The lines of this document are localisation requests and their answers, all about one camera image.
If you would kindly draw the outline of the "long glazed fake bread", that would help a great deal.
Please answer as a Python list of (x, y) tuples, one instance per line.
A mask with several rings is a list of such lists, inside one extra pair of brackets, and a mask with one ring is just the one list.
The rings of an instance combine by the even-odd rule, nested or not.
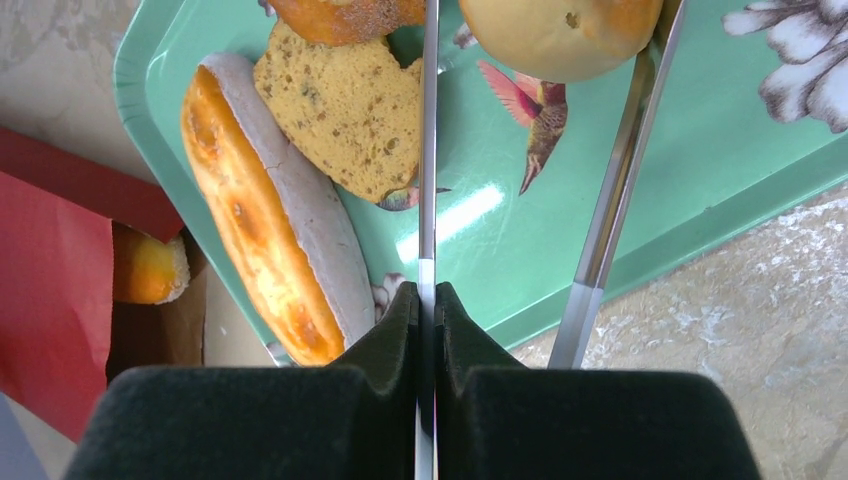
[(279, 129), (242, 55), (215, 52), (200, 61), (180, 129), (256, 311), (295, 363), (331, 363), (376, 315), (359, 241), (330, 179)]

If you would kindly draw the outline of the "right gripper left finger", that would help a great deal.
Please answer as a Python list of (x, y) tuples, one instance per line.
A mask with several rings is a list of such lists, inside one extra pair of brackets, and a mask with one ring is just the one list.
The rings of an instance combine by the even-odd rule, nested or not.
[(401, 285), (376, 326), (324, 367), (127, 370), (66, 477), (410, 479), (418, 304), (415, 285)]

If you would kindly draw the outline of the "brown crusty fake bread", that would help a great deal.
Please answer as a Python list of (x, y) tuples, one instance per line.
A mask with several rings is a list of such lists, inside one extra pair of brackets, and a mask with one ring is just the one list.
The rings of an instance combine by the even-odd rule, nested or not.
[(273, 11), (310, 43), (343, 46), (384, 37), (401, 27), (424, 25), (424, 0), (270, 0)]

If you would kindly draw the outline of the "red paper bag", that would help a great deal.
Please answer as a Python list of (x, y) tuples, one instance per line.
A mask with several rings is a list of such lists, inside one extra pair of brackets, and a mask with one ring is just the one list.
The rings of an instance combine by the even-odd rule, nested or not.
[[(180, 235), (190, 283), (160, 305), (113, 299), (113, 224)], [(1, 132), (1, 389), (78, 441), (122, 371), (203, 362), (205, 260), (164, 191)]]

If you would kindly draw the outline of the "round pale fake bun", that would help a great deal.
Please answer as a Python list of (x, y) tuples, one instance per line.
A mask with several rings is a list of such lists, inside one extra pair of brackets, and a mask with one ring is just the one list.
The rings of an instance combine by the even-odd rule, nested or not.
[(589, 80), (644, 49), (660, 18), (654, 0), (467, 0), (468, 38), (508, 68), (555, 83)]

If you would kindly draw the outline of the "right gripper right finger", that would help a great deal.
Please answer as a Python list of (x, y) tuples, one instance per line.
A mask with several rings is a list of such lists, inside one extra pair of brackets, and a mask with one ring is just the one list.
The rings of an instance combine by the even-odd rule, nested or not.
[(686, 372), (522, 365), (436, 289), (444, 479), (756, 479), (724, 393)]

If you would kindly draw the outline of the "metal serving tongs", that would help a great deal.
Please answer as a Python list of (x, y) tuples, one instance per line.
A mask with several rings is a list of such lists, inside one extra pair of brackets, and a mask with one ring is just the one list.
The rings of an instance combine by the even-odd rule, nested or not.
[[(589, 330), (601, 305), (633, 187), (678, 45), (685, 7), (683, 1), (664, 2), (648, 46), (636, 57), (609, 164), (548, 362), (551, 369), (577, 369), (584, 358)], [(428, 2), (421, 74), (423, 140), (418, 175), (419, 322), (414, 348), (417, 355), (417, 400), (413, 476), (416, 479), (434, 479), (438, 475), (435, 369), (442, 358), (442, 349), (435, 341), (439, 11), (439, 2)]]

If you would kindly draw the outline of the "round brown fake bread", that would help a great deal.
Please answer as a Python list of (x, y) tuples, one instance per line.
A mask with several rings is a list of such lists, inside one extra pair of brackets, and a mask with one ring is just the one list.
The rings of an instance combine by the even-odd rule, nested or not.
[(254, 83), (308, 160), (351, 194), (378, 203), (418, 174), (422, 65), (401, 66), (384, 39), (329, 47), (278, 21)]

